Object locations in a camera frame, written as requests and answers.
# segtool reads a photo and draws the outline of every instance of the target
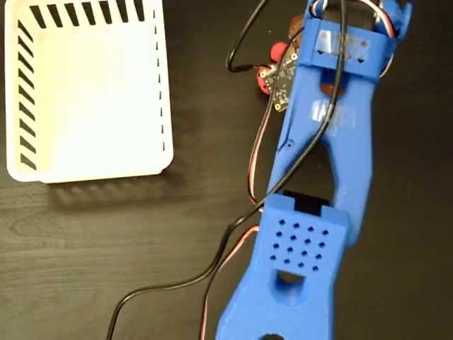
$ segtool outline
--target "cable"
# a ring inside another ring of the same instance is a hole
[[[291,44],[294,42],[294,40],[299,36],[299,34],[304,30],[304,28],[300,28],[289,40],[289,43],[287,44],[286,48],[283,50],[282,53],[282,59],[278,62],[277,64],[277,71],[274,75],[274,81],[273,83],[275,84],[274,89],[270,93],[270,98],[268,101],[268,106],[265,109],[263,120],[261,121],[260,127],[258,128],[258,132],[255,137],[255,142],[253,143],[252,147],[252,152],[250,154],[250,159],[248,161],[248,180],[247,180],[247,189],[248,189],[248,195],[252,201],[253,204],[256,204],[256,197],[255,197],[255,172],[256,172],[256,161],[258,158],[258,152],[260,150],[261,142],[263,141],[263,136],[264,132],[266,130],[266,127],[268,126],[268,121],[270,117],[270,113],[272,112],[272,107],[273,107],[273,101],[274,101],[274,96],[275,93],[277,92],[277,80],[278,77],[280,76],[280,70],[282,68],[282,62],[285,59],[285,56],[288,52],[289,47]]]
[[[265,199],[274,193],[277,193],[280,191],[283,186],[293,177],[297,169],[302,165],[302,163],[305,161],[306,157],[310,154],[310,152],[315,148],[315,146],[319,143],[321,140],[323,134],[326,132],[331,119],[333,117],[333,113],[335,111],[336,104],[338,102],[338,94],[340,91],[340,83],[343,75],[343,70],[345,66],[345,41],[346,41],[346,16],[347,16],[347,6],[346,6],[346,0],[340,0],[341,2],[341,20],[340,20],[340,51],[339,51],[339,56],[338,56],[338,61],[337,61],[337,70],[336,70],[336,77],[333,85],[333,91],[332,91],[332,96],[329,101],[327,111],[325,116],[323,117],[323,120],[321,121],[321,125],[318,129],[318,132],[314,135],[312,141],[307,145],[306,149],[300,154],[296,162],[291,166],[289,171],[275,184],[275,186],[266,194],[266,196],[256,205],[242,214],[240,217],[236,218],[232,223],[228,225],[226,228],[224,234],[222,235],[222,238],[220,239],[219,243],[219,248],[214,255],[213,260],[209,264],[209,266],[200,274],[194,276],[193,278],[189,278],[187,280],[182,280],[177,283],[171,283],[171,284],[166,284],[166,285],[155,285],[155,286],[147,286],[147,287],[142,287],[138,288],[136,290],[133,290],[132,292],[126,294],[119,303],[116,305],[112,318],[110,320],[110,324],[108,327],[108,333],[106,336],[106,340],[112,340],[113,338],[113,332],[115,331],[115,325],[117,323],[118,316],[121,312],[121,309],[124,307],[124,305],[130,301],[132,298],[135,298],[141,294],[145,293],[151,293],[151,292],[157,292],[157,291],[170,291],[170,290],[176,290],[176,289],[181,289],[185,287],[189,287],[191,285],[195,285],[196,283],[199,283],[200,281],[204,280],[207,278],[213,271],[216,270],[218,267],[220,261],[222,260],[222,254],[224,253],[224,250],[226,248],[227,242],[231,236],[231,234],[239,227],[242,223],[247,221],[250,217],[255,215],[258,210],[263,207]]]
[[[252,65],[252,64],[244,64],[244,65],[238,65],[238,66],[233,66],[233,60],[234,57],[236,56],[236,53],[238,52],[238,49],[240,48],[243,40],[245,39],[247,33],[249,32],[250,28],[252,25],[255,23],[255,20],[257,17],[260,15],[261,11],[265,8],[265,6],[268,4],[268,0],[260,0],[260,3],[256,6],[255,11],[250,15],[250,18],[248,19],[246,25],[242,29],[241,34],[239,35],[239,38],[236,40],[236,42],[233,44],[233,47],[231,48],[230,53],[228,54],[227,61],[226,61],[226,68],[228,71],[237,73],[237,72],[245,72],[250,69],[256,68],[257,65]]]
[[[243,246],[245,241],[254,233],[258,232],[260,229],[259,226],[255,225],[253,227],[249,227],[239,238],[239,241],[231,248],[230,252],[226,257],[220,262],[217,269],[212,273],[211,279],[207,284],[206,291],[205,291],[205,298],[203,300],[203,309],[202,309],[202,317],[201,317],[201,327],[200,327],[200,340],[205,340],[206,336],[206,325],[207,325],[207,307],[208,307],[208,297],[209,292],[214,282],[217,274],[228,264],[228,262],[236,255],[239,249]]]

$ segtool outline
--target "robotic arm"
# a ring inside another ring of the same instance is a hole
[[[250,265],[222,315],[217,340],[333,338],[333,284],[345,248],[359,236],[372,178],[373,93],[412,11],[409,4],[401,10],[395,0],[380,5],[391,27],[380,16],[373,31],[348,27],[342,96],[323,136],[336,180],[333,204],[302,193],[268,197]],[[336,70],[340,26],[323,20],[326,7],[327,0],[306,7],[269,188],[293,165],[327,112],[321,85],[332,82]]]

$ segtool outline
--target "black circuit board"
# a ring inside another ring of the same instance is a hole
[[[270,92],[275,88],[277,66],[278,65],[275,64],[271,68],[263,70],[260,74]],[[291,48],[283,59],[282,66],[280,67],[280,74],[277,78],[277,91],[274,94],[273,105],[278,112],[283,112],[288,107],[289,95],[291,94],[296,67],[297,54],[294,49]]]

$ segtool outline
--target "wooden surface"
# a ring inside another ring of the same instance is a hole
[[[0,139],[0,339],[104,339],[124,293],[201,271],[224,226],[248,206],[248,153],[265,97],[253,72],[224,69],[256,1],[229,3],[165,1],[176,153],[161,176],[17,183]],[[270,3],[239,61],[266,61],[302,11],[300,1]],[[376,93],[374,182],[360,243],[336,286],[337,340],[452,338],[452,7],[416,2],[410,33]],[[273,116],[263,145],[260,194],[281,118]],[[330,195],[328,169],[317,151],[292,185]],[[250,248],[215,284],[208,339]],[[115,338],[196,339],[203,288],[132,301]]]

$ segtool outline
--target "white plastic basket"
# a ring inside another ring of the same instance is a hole
[[[159,174],[173,158],[161,0],[46,1],[6,2],[10,175]]]

